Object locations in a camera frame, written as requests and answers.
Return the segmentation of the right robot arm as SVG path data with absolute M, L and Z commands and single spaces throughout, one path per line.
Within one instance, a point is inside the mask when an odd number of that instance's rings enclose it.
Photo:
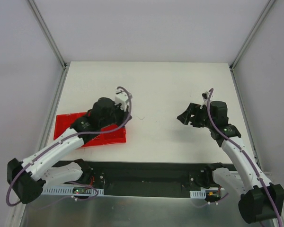
M 226 103 L 211 101 L 209 106 L 190 103 L 177 119 L 184 125 L 208 128 L 239 174 L 236 177 L 221 163 L 214 163 L 206 167 L 205 185 L 213 187 L 218 184 L 234 196 L 246 223 L 277 219 L 281 226 L 284 189 L 280 184 L 273 184 L 245 151 L 240 132 L 229 124 Z

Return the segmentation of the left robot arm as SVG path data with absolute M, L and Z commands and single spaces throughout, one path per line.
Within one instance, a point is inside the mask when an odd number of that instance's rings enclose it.
M 64 133 L 50 145 L 23 159 L 10 160 L 7 165 L 6 204 L 11 192 L 15 192 L 19 201 L 28 204 L 41 193 L 61 183 L 74 183 L 81 186 L 92 185 L 92 170 L 82 159 L 70 164 L 54 167 L 58 161 L 73 150 L 82 147 L 100 134 L 107 134 L 103 128 L 117 125 L 120 129 L 131 119 L 132 100 L 129 97 L 115 100 L 102 97 L 83 116 L 77 118 Z

